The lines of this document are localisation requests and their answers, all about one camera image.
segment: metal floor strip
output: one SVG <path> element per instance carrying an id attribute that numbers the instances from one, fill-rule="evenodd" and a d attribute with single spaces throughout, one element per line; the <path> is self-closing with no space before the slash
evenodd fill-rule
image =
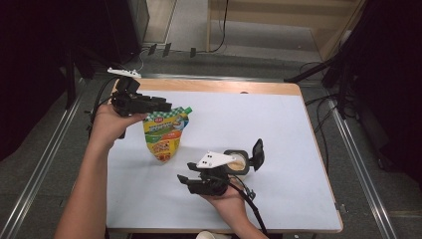
<path id="1" fill-rule="evenodd" d="M 22 191 L 19 199 L 17 200 L 15 207 L 9 216 L 9 219 L 6 222 L 5 227 L 3 228 L 0 239 L 11 239 L 15 238 L 18 234 L 18 230 L 22 225 L 23 220 L 25 219 L 26 214 L 28 213 L 29 208 L 31 207 L 32 202 L 37 195 L 37 192 L 43 182 L 49 167 L 56 155 L 56 152 L 62 142 L 65 133 L 72 122 L 72 119 L 78 109 L 78 106 L 81 102 L 81 96 L 87 85 L 83 79 L 80 79 L 79 85 L 82 88 L 81 92 L 75 99 L 75 102 L 72 104 L 71 108 L 66 110 L 63 114 L 56 130 L 53 133 L 49 143 L 47 144 L 46 149 L 43 152 L 34 172 L 32 173 L 27 185 Z"/>
<path id="2" fill-rule="evenodd" d="M 330 101 L 329 106 L 331 108 L 334 108 L 334 102 Z M 372 214 L 375 218 L 376 224 L 378 225 L 382 238 L 397 238 L 397 235 L 394 231 L 393 225 L 391 224 L 387 211 L 376 191 L 375 185 L 373 184 L 368 171 L 366 170 L 366 166 L 363 162 L 362 157 L 360 156 L 356 143 L 353 140 L 347 122 L 341 118 L 337 110 L 333 111 L 333 116 L 340 131 L 340 134 L 344 140 L 345 146 L 347 147 L 347 151 L 350 155 L 354 170 L 360 181 L 363 192 L 365 193 L 366 199 L 368 200 L 369 207 L 371 208 Z"/>

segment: white mounting plate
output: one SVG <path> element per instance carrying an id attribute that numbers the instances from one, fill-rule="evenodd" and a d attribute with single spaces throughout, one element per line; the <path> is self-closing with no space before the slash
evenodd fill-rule
<path id="1" fill-rule="evenodd" d="M 236 161 L 236 157 L 231 155 L 226 155 L 223 153 L 208 151 L 201 160 L 196 163 L 198 168 L 214 168 L 227 164 L 229 162 Z"/>
<path id="2" fill-rule="evenodd" d="M 109 73 L 113 73 L 113 74 L 121 75 L 125 77 L 141 78 L 140 73 L 138 73 L 136 70 L 127 71 L 127 70 L 113 70 L 112 68 L 108 68 L 107 71 Z"/>

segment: white tabletop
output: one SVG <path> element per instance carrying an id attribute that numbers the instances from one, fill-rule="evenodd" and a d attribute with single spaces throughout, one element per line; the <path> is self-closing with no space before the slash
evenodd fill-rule
<path id="1" fill-rule="evenodd" d="M 245 183 L 269 232 L 339 232 L 342 222 L 301 96 L 194 92 L 142 92 L 173 107 L 192 107 L 173 158 L 162 163 L 148 151 L 141 123 L 117 140 L 108 158 L 107 226 L 126 232 L 227 232 L 215 209 L 190 194 L 177 174 L 197 178 L 187 162 L 208 151 L 252 154 L 258 138 L 265 162 Z M 248 216 L 259 227 L 252 210 Z"/>

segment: person's right arm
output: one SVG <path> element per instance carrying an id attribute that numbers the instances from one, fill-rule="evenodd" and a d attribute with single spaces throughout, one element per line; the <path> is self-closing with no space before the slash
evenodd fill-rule
<path id="1" fill-rule="evenodd" d="M 267 238 L 264 233 L 249 221 L 246 214 L 245 200 L 234 188 L 229 186 L 222 196 L 202 195 L 202 197 L 217 209 L 221 218 L 239 238 Z"/>

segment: person's left hand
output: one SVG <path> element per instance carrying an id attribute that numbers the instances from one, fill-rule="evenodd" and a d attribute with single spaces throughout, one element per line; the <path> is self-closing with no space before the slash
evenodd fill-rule
<path id="1" fill-rule="evenodd" d="M 134 114 L 123 118 L 114 111 L 112 105 L 101 105 L 94 120 L 90 142 L 111 148 L 128 126 L 144 120 L 146 116 L 147 114 Z"/>

